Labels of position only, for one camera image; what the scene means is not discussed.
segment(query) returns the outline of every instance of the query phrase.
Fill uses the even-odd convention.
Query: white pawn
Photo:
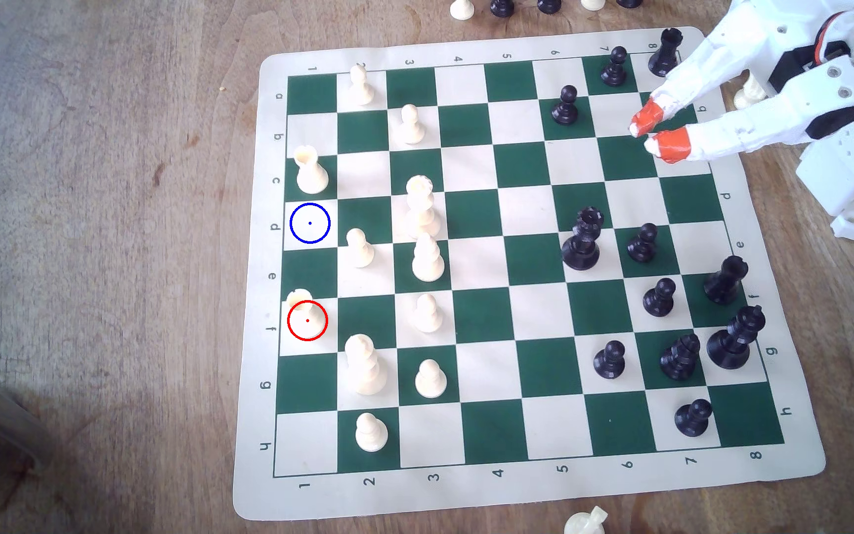
[[[387,427],[384,421],[377,419],[372,414],[362,413],[358,416],[355,424],[355,441],[362,450],[378,452],[387,443]]]
[[[407,103],[400,109],[400,128],[397,129],[397,139],[404,144],[417,144],[424,138],[424,126],[418,117],[418,109]]]
[[[447,375],[435,361],[424,360],[418,375],[414,377],[414,387],[422,397],[435,399],[447,389]]]
[[[374,88],[367,82],[367,70],[356,65],[351,67],[349,76],[351,76],[351,88],[348,90],[348,94],[351,95],[351,101],[355,105],[371,103],[374,99]]]
[[[348,257],[351,264],[359,269],[370,265],[374,259],[374,247],[367,242],[362,229],[352,228],[344,238],[348,241]]]
[[[417,307],[414,309],[414,327],[425,334],[436,332],[443,324],[443,314],[436,307],[436,299],[433,295],[424,294],[418,297]]]
[[[299,174],[295,182],[299,189],[307,195],[315,195],[328,187],[328,172],[318,164],[318,150],[303,144],[295,148],[295,164],[299,166]]]
[[[446,264],[440,256],[440,247],[430,234],[424,232],[414,245],[414,261],[411,263],[414,276],[423,282],[433,282],[443,274]]]

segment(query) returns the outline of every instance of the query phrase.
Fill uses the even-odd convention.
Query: white chess piece
[[[404,220],[407,234],[417,238],[427,232],[436,237],[440,218],[433,212],[433,182],[429,178],[418,175],[407,181],[407,205],[411,208]]]
[[[424,232],[414,245],[414,261],[411,263],[414,276],[423,282],[433,282],[443,274],[446,264],[440,256],[440,247],[430,234]]]
[[[362,229],[348,230],[345,239],[348,241],[348,258],[351,264],[359,269],[370,265],[374,259],[374,247],[367,242]]]
[[[374,99],[374,88],[367,82],[367,70],[360,65],[356,65],[351,67],[348,75],[351,77],[351,87],[348,90],[351,102],[355,103],[355,105],[371,103]]]
[[[447,389],[447,375],[434,360],[424,360],[414,377],[414,387],[421,396],[435,399]]]
[[[424,294],[418,297],[417,307],[414,309],[414,327],[425,334],[436,332],[443,324],[443,313],[436,307],[436,299],[433,295]]]
[[[314,147],[303,144],[297,146],[294,153],[295,164],[299,166],[299,174],[295,182],[299,189],[307,195],[315,195],[328,187],[328,172],[318,164],[318,151]]]
[[[397,139],[404,144],[417,144],[424,138],[424,126],[418,109],[407,103],[400,109],[400,128],[397,128]]]
[[[387,427],[384,421],[377,419],[371,413],[365,412],[358,416],[355,424],[355,441],[362,450],[378,452],[387,443]]]
[[[595,506],[592,508],[592,513],[579,512],[568,518],[563,534],[604,534],[601,523],[607,518],[608,512]]]

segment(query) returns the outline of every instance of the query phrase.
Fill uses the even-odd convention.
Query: wood grain
[[[256,524],[232,508],[260,63],[279,52],[697,26],[729,0],[0,0],[0,385],[59,441],[0,532],[854,532],[854,243],[793,175],[743,157],[828,465],[808,479]],[[735,80],[725,98],[740,86]]]

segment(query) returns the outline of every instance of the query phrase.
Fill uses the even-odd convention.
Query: green square
[[[589,96],[638,92],[638,84],[635,82],[635,68],[631,64],[631,54],[628,54],[628,59],[622,66],[624,67],[624,71],[627,73],[624,83],[616,88],[607,86],[605,82],[601,80],[601,71],[604,70],[606,65],[608,65],[608,55],[587,56],[582,58],[582,67],[586,70],[586,85],[588,86]]]
[[[429,399],[418,393],[414,379],[421,370],[421,362],[431,359],[447,375],[447,388],[440,396]],[[400,406],[416,404],[440,404],[460,402],[460,388],[457,380],[457,348],[453,345],[443,347],[416,347],[397,349],[397,387]]]
[[[338,156],[319,156],[318,164],[328,173],[328,187],[321,193],[309,195],[299,189],[299,165],[286,159],[286,202],[330,200],[338,198]]]
[[[684,334],[694,334],[694,331],[666,330],[661,332],[635,332],[635,344],[638,346],[638,359],[641,361],[641,375],[644,377],[644,388],[646,390],[688,388],[706,385],[704,370],[699,361],[694,368],[694,374],[687,380],[671,380],[661,370],[661,355]],[[707,357],[706,339],[700,340],[700,355]]]
[[[605,179],[651,178],[658,176],[654,156],[644,149],[644,139],[630,135],[599,137],[601,171]]]
[[[447,234],[450,239],[502,236],[499,195],[495,189],[447,191]]]
[[[564,282],[562,249],[555,234],[503,237],[510,285]]]
[[[586,414],[595,456],[657,450],[644,392],[586,395]]]
[[[628,241],[638,234],[640,228],[616,228],[615,239],[618,240],[618,254],[622,259],[622,272],[624,277],[635,276],[668,276],[680,274],[681,267],[678,266],[678,256],[674,252],[674,240],[671,238],[671,228],[658,226],[658,237],[655,244],[658,252],[655,257],[647,263],[638,263],[628,256]]]
[[[576,282],[567,287],[576,335],[631,332],[624,280]]]
[[[377,452],[368,452],[358,446],[355,431],[358,416],[368,412],[387,427],[387,443]],[[378,409],[352,409],[338,412],[338,472],[357,473],[386,471],[400,468],[400,424],[396,407]]]
[[[463,452],[467,464],[499,464],[528,460],[523,401],[467,402],[463,418]]]
[[[338,153],[387,150],[387,111],[338,114]]]
[[[401,68],[387,71],[387,106],[417,107],[436,105],[436,79],[433,67]]]
[[[601,228],[611,228],[612,213],[608,208],[608,194],[603,182],[567,183],[552,186],[552,199],[555,200],[555,218],[559,230],[570,232],[575,226],[579,212],[594,206],[604,215]]]
[[[454,291],[457,343],[512,339],[510,289]]]
[[[347,234],[352,228],[361,228],[371,244],[391,242],[391,198],[338,200],[338,228],[339,247],[348,246]]]
[[[279,358],[275,412],[328,411],[338,405],[338,355]]]
[[[784,442],[769,383],[711,386],[707,391],[722,446],[775,445]]]
[[[747,297],[743,288],[738,288],[736,298],[726,305],[721,306],[704,293],[704,281],[709,273],[682,274],[684,282],[684,294],[687,296],[687,307],[691,311],[691,322],[694,328],[727,327],[729,320],[736,311],[747,305]]]
[[[516,358],[524,397],[582,393],[574,338],[516,341]]]
[[[544,142],[495,144],[496,182],[500,187],[548,185],[549,163]]]
[[[338,75],[308,74],[289,77],[289,115],[338,111]]]
[[[486,73],[487,101],[535,100],[536,79],[531,61],[488,63]]]
[[[661,178],[660,184],[671,224],[723,221],[714,176],[674,176]]]
[[[394,296],[339,298],[338,348],[354,334],[367,334],[375,349],[397,347]]]
[[[407,181],[419,175],[431,180],[435,193],[443,191],[443,164],[439,148],[391,152],[392,195],[406,195]]]
[[[440,120],[440,146],[492,144],[487,104],[442,105],[437,109],[437,114]]]
[[[546,136],[546,140],[595,137],[592,108],[588,104],[587,98],[580,98],[575,101],[575,107],[579,110],[579,118],[571,125],[560,125],[552,120],[552,106],[559,102],[557,98],[539,101],[539,115],[542,117],[543,134]]]
[[[282,297],[307,289],[312,298],[338,297],[338,249],[282,251]]]
[[[411,262],[414,261],[415,243],[394,243],[394,292],[428,293],[450,289],[450,247],[446,240],[436,243],[444,261],[443,274],[433,282],[425,282],[414,276]]]

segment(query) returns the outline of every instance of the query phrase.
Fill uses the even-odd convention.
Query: white square
[[[592,455],[582,395],[524,398],[523,422],[530,460]]]
[[[493,144],[546,139],[538,100],[491,102],[488,107]]]
[[[390,196],[390,152],[338,154],[339,199]]]
[[[400,129],[400,108],[387,110],[387,143],[391,151],[422,150],[424,148],[440,148],[440,115],[435,105],[418,107],[418,122],[424,128],[424,138],[421,142],[407,144],[397,138]]]
[[[457,331],[454,323],[454,292],[432,291],[436,308],[443,316],[443,322],[436,332],[425,334],[414,326],[414,310],[422,293],[398,293],[394,296],[394,315],[397,318],[397,347],[436,347],[457,344]]]
[[[338,472],[338,412],[275,418],[275,476]]]
[[[338,200],[286,202],[285,213],[283,250],[338,246]]]
[[[504,236],[555,234],[559,231],[551,185],[501,187],[497,192]]]
[[[516,342],[457,345],[457,380],[460,402],[522,398]]]
[[[436,104],[486,103],[486,71],[482,65],[438,67],[433,70],[436,79]]]
[[[506,244],[502,236],[450,239],[448,268],[453,289],[486,289],[510,285]]]
[[[599,141],[594,137],[547,140],[546,161],[553,185],[604,181]]]
[[[453,466],[465,462],[459,403],[401,406],[400,467]]]
[[[536,79],[536,94],[541,99],[559,98],[559,92],[565,86],[575,86],[580,97],[588,94],[582,58],[534,61],[532,75]]]
[[[615,179],[605,183],[608,210],[616,228],[645,223],[666,225],[667,208],[657,178]]]
[[[621,341],[624,345],[624,370],[618,378],[608,379],[595,372],[595,355],[598,355],[599,351],[613,339]],[[579,377],[582,379],[584,394],[613,394],[644,390],[641,359],[638,358],[638,345],[635,343],[633,333],[576,335],[575,353],[579,358]]]
[[[655,317],[644,309],[644,294],[655,287],[662,276],[646,276],[624,279],[624,295],[628,299],[628,311],[631,313],[631,329],[634,332],[660,332],[664,330],[683,330],[693,328],[691,309],[687,306],[687,294],[680,275],[668,276],[675,286],[674,309],[664,317]]]
[[[704,433],[694,438],[682,434],[674,423],[674,415],[679,407],[691,404],[696,399],[711,400],[706,386],[648,390],[644,394],[648,399],[651,430],[655,434],[655,446],[658,450],[720,446],[718,426],[715,422],[716,414],[711,415]]]
[[[723,221],[672,224],[671,239],[684,274],[714,273],[732,254]]]
[[[638,93],[593,95],[588,97],[588,106],[592,110],[595,137],[631,135],[628,125],[641,109],[641,96]]]
[[[491,144],[450,146],[440,150],[444,191],[495,189],[496,162]]]
[[[510,308],[516,339],[575,335],[564,282],[510,286]]]
[[[302,144],[315,148],[319,156],[338,154],[338,113],[290,115],[286,157]]]

